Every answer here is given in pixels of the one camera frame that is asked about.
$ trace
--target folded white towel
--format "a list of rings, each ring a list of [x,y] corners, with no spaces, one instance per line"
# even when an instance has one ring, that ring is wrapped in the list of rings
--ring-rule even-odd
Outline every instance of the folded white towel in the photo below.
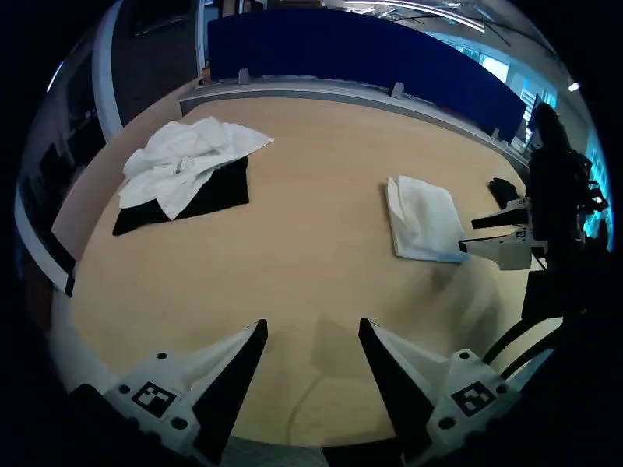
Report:
[[[464,240],[452,196],[443,188],[400,175],[387,179],[387,206],[396,256],[439,262],[463,262]]]
[[[119,192],[122,209],[152,199],[171,220],[182,212],[216,169],[274,141],[214,117],[192,125],[170,121],[137,149],[123,167],[129,182]]]

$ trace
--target ceiling light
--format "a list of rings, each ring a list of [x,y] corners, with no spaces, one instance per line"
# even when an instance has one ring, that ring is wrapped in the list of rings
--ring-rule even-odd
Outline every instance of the ceiling light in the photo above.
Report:
[[[466,18],[465,16],[457,15],[454,12],[448,12],[439,8],[435,8],[434,6],[422,5],[420,3],[411,3],[411,2],[402,2],[400,0],[392,0],[391,2],[387,2],[385,0],[347,0],[344,2],[346,4],[362,4],[362,5],[387,5],[387,6],[397,6],[399,8],[406,8],[417,10],[419,12],[431,13],[436,16],[441,16],[442,18],[452,19],[457,23],[464,24],[465,26],[469,26],[476,31],[484,32],[484,27],[474,21],[473,19]]]
[[[61,67],[63,66],[63,62],[61,62],[61,64],[58,66],[58,68],[56,69],[56,71],[54,72],[54,76],[52,76],[52,79],[50,80],[50,84],[48,84],[48,88],[45,90],[46,93],[50,92],[50,88],[52,87],[52,83],[54,82],[54,80],[56,79],[56,75],[58,74],[58,72],[61,71]]]

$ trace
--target window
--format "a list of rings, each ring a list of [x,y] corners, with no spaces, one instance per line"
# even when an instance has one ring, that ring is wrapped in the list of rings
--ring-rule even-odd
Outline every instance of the window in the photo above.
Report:
[[[487,55],[482,55],[480,64],[489,72],[493,73],[500,81],[506,83],[506,76],[509,73],[509,66],[507,64],[495,58],[488,57]]]

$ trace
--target desk partition clip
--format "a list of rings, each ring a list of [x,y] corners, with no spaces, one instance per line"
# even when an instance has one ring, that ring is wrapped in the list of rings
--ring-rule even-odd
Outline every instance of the desk partition clip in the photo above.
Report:
[[[404,85],[400,81],[392,88],[391,96],[396,99],[404,98]]]

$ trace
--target black cable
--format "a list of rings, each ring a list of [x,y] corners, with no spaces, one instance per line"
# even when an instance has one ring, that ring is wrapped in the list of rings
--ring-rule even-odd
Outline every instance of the black cable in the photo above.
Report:
[[[540,267],[543,268],[544,271],[547,271],[547,268],[545,267],[545,265],[541,262],[539,258],[535,256],[534,259],[537,260],[537,263],[539,263]]]
[[[515,361],[513,361],[504,371],[502,371],[502,374],[500,375],[502,376],[502,379],[509,379],[509,377],[511,377],[519,368],[531,361],[535,356],[539,356],[545,350],[553,349],[560,338],[560,333],[560,328],[555,329],[518,356]]]
[[[498,36],[500,39],[502,39],[502,40],[504,41],[504,44],[506,44],[508,47],[512,47],[511,43],[510,43],[510,42],[508,42],[508,41],[507,41],[504,37],[502,37],[498,31],[496,31],[495,29],[493,29],[493,27],[491,26],[491,24],[489,24],[489,23],[485,23],[484,25],[485,25],[486,27],[488,27],[488,28],[491,30],[491,32],[493,32],[496,36]]]
[[[523,318],[516,322],[508,331],[506,331],[498,341],[491,346],[491,348],[484,355],[482,361],[486,365],[491,365],[491,362],[495,360],[502,350],[504,350],[511,342],[519,338],[522,334],[529,331],[540,322],[547,319],[545,318]]]

